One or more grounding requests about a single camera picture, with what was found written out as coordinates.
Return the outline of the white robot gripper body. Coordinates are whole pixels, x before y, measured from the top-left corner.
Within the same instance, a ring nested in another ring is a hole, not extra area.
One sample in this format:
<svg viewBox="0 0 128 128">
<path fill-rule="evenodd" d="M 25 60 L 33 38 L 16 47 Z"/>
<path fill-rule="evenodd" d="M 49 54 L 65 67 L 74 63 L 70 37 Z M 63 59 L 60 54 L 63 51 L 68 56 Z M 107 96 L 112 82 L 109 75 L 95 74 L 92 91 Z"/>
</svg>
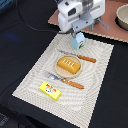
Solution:
<svg viewBox="0 0 128 128">
<path fill-rule="evenodd" d="M 105 0 L 59 0 L 58 22 L 62 32 L 78 32 L 105 13 Z"/>
</svg>

